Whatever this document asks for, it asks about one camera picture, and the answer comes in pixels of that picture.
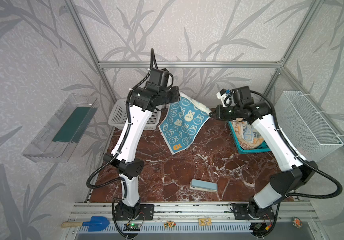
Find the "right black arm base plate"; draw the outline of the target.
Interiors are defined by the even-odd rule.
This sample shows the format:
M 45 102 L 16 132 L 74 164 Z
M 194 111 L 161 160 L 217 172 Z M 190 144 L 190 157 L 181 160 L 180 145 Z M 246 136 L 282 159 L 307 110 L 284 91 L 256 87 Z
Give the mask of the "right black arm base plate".
M 273 220 L 275 218 L 272 207 L 260 209 L 253 204 L 231 203 L 230 209 L 236 220 Z

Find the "blue bunny pattern towel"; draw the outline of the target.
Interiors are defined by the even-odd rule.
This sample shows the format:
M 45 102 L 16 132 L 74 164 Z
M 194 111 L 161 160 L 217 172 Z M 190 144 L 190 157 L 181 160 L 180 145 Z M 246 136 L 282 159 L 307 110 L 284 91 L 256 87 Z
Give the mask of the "blue bunny pattern towel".
M 180 100 L 168 107 L 158 126 L 168 149 L 174 155 L 187 149 L 210 118 L 211 110 L 202 103 L 180 93 Z

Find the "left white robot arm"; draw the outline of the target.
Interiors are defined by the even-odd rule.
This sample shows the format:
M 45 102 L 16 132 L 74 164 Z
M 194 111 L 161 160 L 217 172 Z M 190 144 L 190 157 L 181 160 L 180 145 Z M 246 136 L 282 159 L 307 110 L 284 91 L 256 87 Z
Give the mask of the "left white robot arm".
M 179 88 L 173 83 L 173 74 L 167 69 L 158 68 L 154 50 L 151 50 L 148 73 L 127 95 L 127 119 L 117 145 L 110 154 L 103 156 L 106 163 L 94 171 L 86 181 L 89 189 L 98 189 L 121 181 L 122 199 L 119 200 L 118 207 L 134 216 L 140 211 L 138 179 L 144 167 L 144 162 L 135 157 L 136 149 L 153 112 L 161 105 L 180 101 Z M 108 166 L 116 167 L 119 176 L 106 183 L 93 185 L 93 178 Z

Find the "teal perforated plastic basket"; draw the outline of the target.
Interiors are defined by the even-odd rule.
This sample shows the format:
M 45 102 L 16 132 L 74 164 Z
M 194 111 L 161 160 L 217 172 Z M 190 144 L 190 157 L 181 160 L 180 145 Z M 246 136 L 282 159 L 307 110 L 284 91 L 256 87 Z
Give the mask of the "teal perforated plastic basket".
M 234 128 L 234 122 L 228 122 L 228 125 L 239 154 L 257 154 L 271 151 L 265 141 L 258 140 L 256 144 L 245 142 L 242 137 L 238 136 Z

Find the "white perforated plastic basket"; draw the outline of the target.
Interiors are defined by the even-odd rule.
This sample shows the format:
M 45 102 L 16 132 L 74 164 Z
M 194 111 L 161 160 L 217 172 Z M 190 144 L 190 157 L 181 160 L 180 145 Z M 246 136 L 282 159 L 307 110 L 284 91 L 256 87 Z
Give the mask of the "white perforated plastic basket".
M 157 125 L 159 124 L 160 117 L 161 117 L 161 111 L 153 112 L 148 122 L 146 123 L 144 130 L 155 130 Z M 125 126 L 126 120 L 127 120 L 126 99 L 119 99 L 115 103 L 110 113 L 108 124 L 119 130 L 122 130 Z

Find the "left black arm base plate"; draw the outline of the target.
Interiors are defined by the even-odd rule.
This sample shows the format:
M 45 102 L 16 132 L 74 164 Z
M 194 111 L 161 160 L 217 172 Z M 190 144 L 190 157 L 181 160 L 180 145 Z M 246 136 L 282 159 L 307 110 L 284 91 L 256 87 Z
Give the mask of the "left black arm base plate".
M 128 207 L 126 205 L 116 205 L 114 208 L 114 216 L 117 221 L 129 220 L 153 220 L 154 205 L 153 204 L 140 204 L 135 207 Z

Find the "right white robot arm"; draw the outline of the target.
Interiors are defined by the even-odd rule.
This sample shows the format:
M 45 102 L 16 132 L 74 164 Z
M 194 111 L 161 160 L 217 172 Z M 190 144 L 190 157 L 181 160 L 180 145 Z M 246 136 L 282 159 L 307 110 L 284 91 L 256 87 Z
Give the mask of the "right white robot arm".
M 249 200 L 247 212 L 259 219 L 271 206 L 278 205 L 288 197 L 331 199 L 343 191 L 341 183 L 318 169 L 314 161 L 308 161 L 291 143 L 280 128 L 273 103 L 263 94 L 250 90 L 248 86 L 217 93 L 221 101 L 209 116 L 219 121 L 242 119 L 252 125 L 264 138 L 274 154 L 281 172 L 270 177 L 269 183 Z M 337 189 L 331 194 L 310 195 L 296 193 L 311 177 L 319 174 L 334 183 Z

